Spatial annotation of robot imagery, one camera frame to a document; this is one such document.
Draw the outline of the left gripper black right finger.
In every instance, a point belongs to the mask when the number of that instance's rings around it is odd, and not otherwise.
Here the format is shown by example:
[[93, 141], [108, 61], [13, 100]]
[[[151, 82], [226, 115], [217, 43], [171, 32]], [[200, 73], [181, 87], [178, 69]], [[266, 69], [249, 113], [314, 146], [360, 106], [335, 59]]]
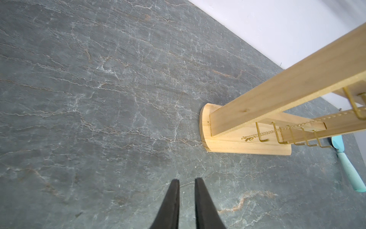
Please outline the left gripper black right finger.
[[197, 229], [226, 229], [209, 195], [204, 180], [195, 179], [195, 219]]

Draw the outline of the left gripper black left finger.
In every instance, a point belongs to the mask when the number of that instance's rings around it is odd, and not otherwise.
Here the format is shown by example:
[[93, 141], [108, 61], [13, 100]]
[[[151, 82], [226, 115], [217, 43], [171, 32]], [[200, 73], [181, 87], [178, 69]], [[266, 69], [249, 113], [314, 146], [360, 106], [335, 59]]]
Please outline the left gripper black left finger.
[[165, 198], [150, 226], [151, 229], [178, 229], [180, 209], [180, 182], [173, 179], [170, 183]]

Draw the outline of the wooden jewelry display stand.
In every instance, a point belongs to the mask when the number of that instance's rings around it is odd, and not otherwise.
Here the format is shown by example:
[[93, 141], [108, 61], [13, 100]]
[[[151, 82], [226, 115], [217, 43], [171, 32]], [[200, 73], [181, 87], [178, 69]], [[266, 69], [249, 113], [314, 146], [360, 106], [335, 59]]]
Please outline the wooden jewelry display stand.
[[[322, 117], [289, 114], [328, 93], [351, 108]], [[200, 136], [208, 152], [288, 156], [292, 146], [366, 129], [366, 27], [361, 25], [224, 106], [206, 104]]]

